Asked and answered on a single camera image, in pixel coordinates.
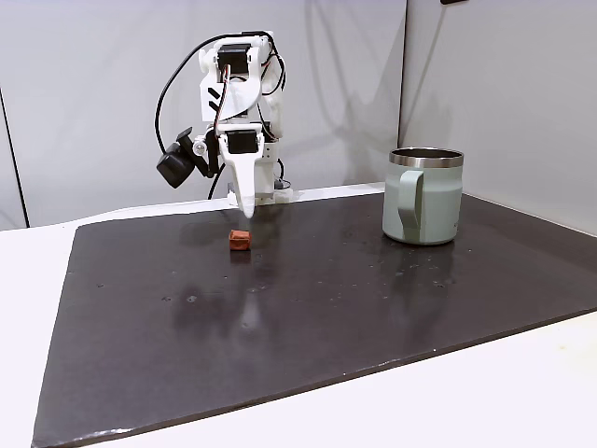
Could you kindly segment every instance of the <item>white wall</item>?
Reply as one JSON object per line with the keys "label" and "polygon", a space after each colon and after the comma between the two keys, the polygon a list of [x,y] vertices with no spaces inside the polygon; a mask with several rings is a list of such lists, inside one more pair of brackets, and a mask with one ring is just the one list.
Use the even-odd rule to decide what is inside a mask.
{"label": "white wall", "polygon": [[[225,32],[275,33],[293,187],[382,180],[396,147],[405,4],[0,0],[0,79],[32,225],[204,199],[211,180],[198,172],[174,190],[156,171],[153,118],[183,57]],[[167,97],[166,145],[187,126],[204,129],[201,77],[193,59]]]}
{"label": "white wall", "polygon": [[25,227],[21,197],[8,143],[7,127],[0,107],[0,231]]}
{"label": "white wall", "polygon": [[597,234],[597,2],[409,0],[401,143],[465,191]]}

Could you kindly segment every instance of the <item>mug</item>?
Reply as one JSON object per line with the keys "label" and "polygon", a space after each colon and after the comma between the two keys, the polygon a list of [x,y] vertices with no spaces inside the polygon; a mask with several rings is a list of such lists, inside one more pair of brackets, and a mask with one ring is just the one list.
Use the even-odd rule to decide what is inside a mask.
{"label": "mug", "polygon": [[463,193],[462,152],[404,147],[390,153],[383,197],[383,232],[412,245],[441,245],[458,232]]}

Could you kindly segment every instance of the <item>black surface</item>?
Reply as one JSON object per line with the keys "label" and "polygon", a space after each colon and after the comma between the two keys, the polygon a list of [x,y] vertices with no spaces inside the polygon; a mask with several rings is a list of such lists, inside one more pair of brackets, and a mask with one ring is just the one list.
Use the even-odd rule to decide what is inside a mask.
{"label": "black surface", "polygon": [[382,199],[258,207],[251,252],[229,251],[238,210],[80,228],[34,446],[167,427],[597,306],[597,239],[465,196],[454,243],[402,245],[382,236]]}

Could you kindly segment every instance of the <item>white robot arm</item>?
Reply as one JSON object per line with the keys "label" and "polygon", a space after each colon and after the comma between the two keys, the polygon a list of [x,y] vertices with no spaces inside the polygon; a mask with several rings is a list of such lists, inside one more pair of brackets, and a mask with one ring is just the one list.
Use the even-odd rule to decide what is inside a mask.
{"label": "white robot arm", "polygon": [[[256,198],[271,198],[274,192],[273,167],[283,135],[284,60],[270,33],[253,32],[217,39],[212,49],[199,50],[199,61],[206,73],[201,82],[202,120],[210,125],[192,144],[190,130],[181,133],[164,153],[158,170],[176,188],[182,183],[178,175],[173,179],[177,165],[185,165],[185,178],[190,174],[188,163],[179,159],[190,158],[203,175],[211,177],[219,172],[217,158],[222,157],[232,169],[239,208],[251,217]],[[269,122],[263,120],[261,98],[270,108]],[[261,120],[251,122],[249,111],[255,107]],[[206,154],[208,163],[203,159]]]}

